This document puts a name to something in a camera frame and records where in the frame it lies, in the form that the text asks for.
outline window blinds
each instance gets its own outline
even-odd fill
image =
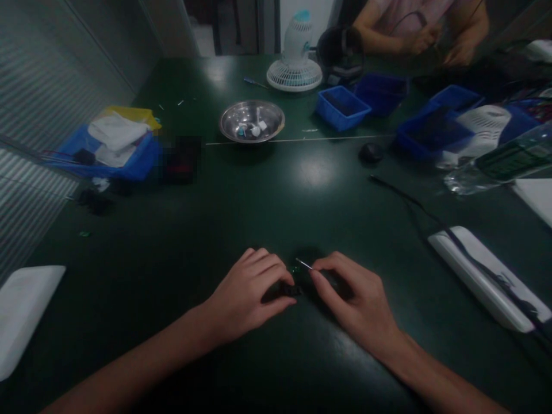
[[[0,285],[79,183],[40,165],[40,151],[133,97],[66,0],[0,2]]]

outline dark green table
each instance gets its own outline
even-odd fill
[[[160,186],[154,171],[131,198],[113,196],[108,216],[65,207],[28,265],[68,270],[2,384],[0,412],[39,410],[162,329],[206,299],[249,246],[264,246],[289,265],[297,254],[345,253],[381,275],[399,325],[428,352],[509,408],[549,411],[550,361],[531,338],[500,327],[433,252],[425,240],[435,224],[367,176],[377,173],[450,225],[469,228],[552,305],[550,228],[507,188],[457,198],[441,173],[393,152],[372,169],[358,162],[362,144],[389,145],[396,126],[424,103],[415,90],[390,119],[366,120],[341,135],[349,139],[321,139],[338,134],[313,115],[316,93],[284,94],[241,80],[261,81],[271,61],[159,63],[135,104],[161,118],[166,144],[174,135],[205,137],[196,182]],[[249,98],[275,102],[287,119],[274,141],[257,148],[228,143],[217,130],[223,109]],[[296,306],[170,378],[141,403],[144,410],[424,411],[335,324],[308,276],[297,282],[305,295]]]

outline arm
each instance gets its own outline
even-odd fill
[[[434,44],[440,36],[440,28],[426,27],[411,37],[385,36],[372,29],[381,18],[378,3],[368,1],[353,23],[362,35],[364,53],[388,53],[391,55],[418,55]]]
[[[260,327],[295,299],[261,304],[278,280],[293,278],[276,255],[247,250],[203,304],[63,395],[43,413],[120,413],[154,385],[216,347]]]
[[[341,253],[319,259],[310,276],[322,300],[343,328],[404,384],[439,413],[506,413],[507,411],[460,376],[443,366],[401,332],[378,275]],[[351,286],[354,297],[345,302],[320,270],[335,270]]]
[[[475,56],[476,48],[489,34],[485,1],[466,2],[449,12],[447,20],[455,41],[443,64],[449,67],[468,66]]]

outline metal bowl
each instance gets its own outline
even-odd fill
[[[274,138],[285,123],[283,111],[273,103],[244,101],[235,103],[224,111],[218,125],[220,132],[232,141],[258,144]]]

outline blue plastic bin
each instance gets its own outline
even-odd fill
[[[455,121],[455,116],[449,112],[446,116],[447,124],[444,130],[432,131],[424,137],[425,143],[414,138],[422,129],[427,118],[432,113],[423,114],[403,123],[397,129],[396,143],[410,152],[413,158],[423,160],[436,158],[443,151],[456,151],[465,147],[474,137],[474,133]]]
[[[354,114],[345,116],[339,109],[335,108],[324,98],[325,93],[330,93],[342,105],[349,107]],[[316,103],[316,112],[326,122],[331,124],[337,131],[351,129],[362,122],[366,114],[371,111],[371,107],[362,102],[352,92],[349,92],[343,86],[336,86],[318,92],[318,102]]]
[[[56,151],[64,154],[73,155],[84,148],[90,152],[96,152],[101,143],[88,134],[88,125],[80,127],[61,147]],[[106,165],[73,165],[58,162],[49,162],[47,165],[62,168],[71,173],[82,177],[101,177],[101,178],[122,178],[130,181],[143,181],[155,163],[159,160],[160,145],[154,139],[153,134],[148,132],[136,151],[124,167],[115,168]]]
[[[464,112],[477,108],[485,101],[481,95],[457,85],[450,85],[441,92],[434,95],[418,115],[424,115],[435,109],[435,104],[447,106],[451,109],[452,115],[458,118]]]
[[[516,139],[527,131],[541,125],[539,121],[516,105],[508,105],[505,108],[512,114],[512,119],[510,119],[510,122],[502,131],[500,144],[505,144],[508,141]]]
[[[355,95],[372,108],[371,116],[387,117],[410,92],[410,80],[377,73],[366,74],[356,84]]]

